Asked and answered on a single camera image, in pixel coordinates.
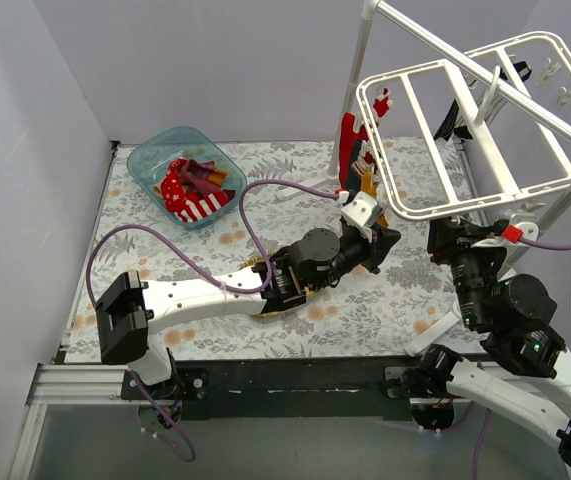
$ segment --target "table surface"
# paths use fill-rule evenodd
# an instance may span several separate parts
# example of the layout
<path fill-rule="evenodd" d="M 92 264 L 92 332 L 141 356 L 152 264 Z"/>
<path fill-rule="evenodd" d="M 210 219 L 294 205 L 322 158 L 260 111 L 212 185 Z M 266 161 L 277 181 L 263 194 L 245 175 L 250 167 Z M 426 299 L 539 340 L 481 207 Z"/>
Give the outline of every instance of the table surface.
<path fill-rule="evenodd" d="M 219 147 L 245 172 L 248 182 L 264 178 L 300 181 L 322 174 L 332 143 L 229 143 Z M 444 197 L 422 140 L 394 138 L 385 141 L 385 148 L 408 204 L 427 206 Z M 114 227 L 138 223 L 167 236 L 213 274 L 237 270 L 258 255 L 238 209 L 201 230 L 171 223 L 129 175 L 127 158 L 132 150 L 117 151 L 93 244 Z M 453 148 L 447 147 L 442 154 L 457 194 L 470 196 Z M 339 232 L 338 203 L 310 195 L 278 202 L 276 188 L 254 189 L 246 199 L 249 221 L 268 250 L 290 244 L 315 227 Z M 455 294 L 448 269 L 431 264 L 425 251 L 428 224 L 391 214 L 388 220 L 402 239 L 379 275 L 357 267 L 337 288 L 320 292 L 295 311 L 269 318 L 230 315 L 188 322 L 161 332 L 159 339 L 179 360 L 404 354 L 403 345 L 447 313 Z M 138 270 L 142 279 L 151 280 L 197 277 L 151 235 L 121 232 L 106 243 L 94 264 L 92 282 L 97 298 L 127 270 Z M 96 317 L 84 286 L 74 309 L 65 362 L 99 362 Z M 439 343 L 460 353 L 477 353 L 482 351 L 477 340 L 458 323 Z"/>

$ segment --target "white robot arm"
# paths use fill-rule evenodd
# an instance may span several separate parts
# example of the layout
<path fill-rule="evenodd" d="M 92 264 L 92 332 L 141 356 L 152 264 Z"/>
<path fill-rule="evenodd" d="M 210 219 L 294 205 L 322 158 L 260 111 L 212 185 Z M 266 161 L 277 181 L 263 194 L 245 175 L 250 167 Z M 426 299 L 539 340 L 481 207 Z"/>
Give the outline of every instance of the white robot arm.
<path fill-rule="evenodd" d="M 162 330 L 203 318 L 288 310 L 304 304 L 308 291 L 336 287 L 357 265 L 379 273 L 400 233 L 378 223 L 383 209 L 366 193 L 341 191 L 339 201 L 342 236 L 318 228 L 281 248 L 270 257 L 271 285 L 263 291 L 265 262 L 216 277 L 220 286 L 202 279 L 144 282 L 135 271 L 118 276 L 96 302 L 102 363 L 127 365 L 147 386 L 171 381 L 173 358 L 155 338 Z"/>
<path fill-rule="evenodd" d="M 489 227 L 463 219 L 433 220 L 427 249 L 434 263 L 452 270 L 465 326 L 489 334 L 481 341 L 484 350 L 545 398 L 494 377 L 436 344 L 393 389 L 409 396 L 449 393 L 478 402 L 530 430 L 571 466 L 571 352 L 550 326 L 556 302 L 536 277 L 498 280 L 505 248 L 485 239 L 509 238 L 513 231 L 508 227 L 502 220 Z"/>

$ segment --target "white wall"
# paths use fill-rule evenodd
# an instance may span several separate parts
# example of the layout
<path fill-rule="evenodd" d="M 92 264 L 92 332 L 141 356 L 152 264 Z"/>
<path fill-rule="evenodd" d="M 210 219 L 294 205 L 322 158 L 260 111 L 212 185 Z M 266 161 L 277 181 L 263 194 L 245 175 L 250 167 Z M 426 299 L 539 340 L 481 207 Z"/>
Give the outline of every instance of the white wall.
<path fill-rule="evenodd" d="M 191 125 L 216 141 L 333 138 L 361 0 L 35 0 L 110 139 Z M 462 49 L 520 32 L 536 0 L 394 0 Z M 436 58 L 378 17 L 364 74 Z M 438 88 L 429 112 L 450 102 Z M 403 134 L 406 122 L 395 125 Z"/>
<path fill-rule="evenodd" d="M 109 143 L 29 0 L 0 1 L 0 478 L 60 341 Z"/>
<path fill-rule="evenodd" d="M 540 0 L 528 19 L 523 32 L 534 30 L 547 30 L 560 35 L 571 51 L 571 2 L 566 0 Z M 545 56 L 531 58 L 525 55 L 524 60 L 531 62 L 535 76 L 528 83 L 534 98 L 544 104 L 561 118 L 571 123 L 571 105 L 559 109 L 555 105 L 561 86 L 569 83 L 563 71 L 553 76 L 548 83 L 535 86 L 537 76 L 540 74 Z M 501 111 L 497 121 L 492 125 L 498 138 L 499 146 L 511 167 L 515 168 L 515 178 L 518 182 L 540 179 L 554 168 L 548 158 L 548 152 L 531 122 L 524 120 L 515 107 Z M 561 142 L 571 158 L 571 145 Z M 484 175 L 483 165 L 475 165 L 475 178 L 480 190 L 490 193 L 492 187 Z M 571 209 L 545 236 L 545 240 L 553 243 L 571 242 Z M 538 276 L 547 286 L 550 295 L 558 304 L 559 309 L 553 320 L 553 326 L 566 338 L 571 347 L 571 253 L 550 253 L 541 251 L 528 252 L 519 262 L 517 268 L 521 272 Z"/>

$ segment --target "plastic container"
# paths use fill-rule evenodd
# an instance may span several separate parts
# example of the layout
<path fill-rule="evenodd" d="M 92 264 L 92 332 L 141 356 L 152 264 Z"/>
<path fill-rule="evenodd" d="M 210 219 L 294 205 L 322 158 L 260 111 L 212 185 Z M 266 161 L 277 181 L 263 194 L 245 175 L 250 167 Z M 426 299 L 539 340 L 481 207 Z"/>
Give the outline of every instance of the plastic container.
<path fill-rule="evenodd" d="M 234 190 L 234 198 L 202 220 L 191 223 L 180 221 L 167 211 L 163 199 L 154 194 L 154 185 L 165 178 L 170 162 L 179 157 L 194 159 L 199 163 L 214 161 L 217 168 L 227 172 L 222 188 Z M 209 138 L 191 127 L 172 128 L 140 145 L 129 156 L 127 170 L 167 218 L 187 229 L 205 227 L 234 210 L 240 201 L 241 191 L 247 186 L 245 174 L 232 159 Z"/>

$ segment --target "red clip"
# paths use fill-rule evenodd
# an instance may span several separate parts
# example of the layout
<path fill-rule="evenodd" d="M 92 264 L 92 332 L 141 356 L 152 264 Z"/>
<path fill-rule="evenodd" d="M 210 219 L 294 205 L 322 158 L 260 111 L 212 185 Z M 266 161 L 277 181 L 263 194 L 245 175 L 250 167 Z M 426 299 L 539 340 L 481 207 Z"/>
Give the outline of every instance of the red clip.
<path fill-rule="evenodd" d="M 523 236 L 523 231 L 514 225 L 508 225 L 501 236 L 512 243 L 517 243 Z"/>

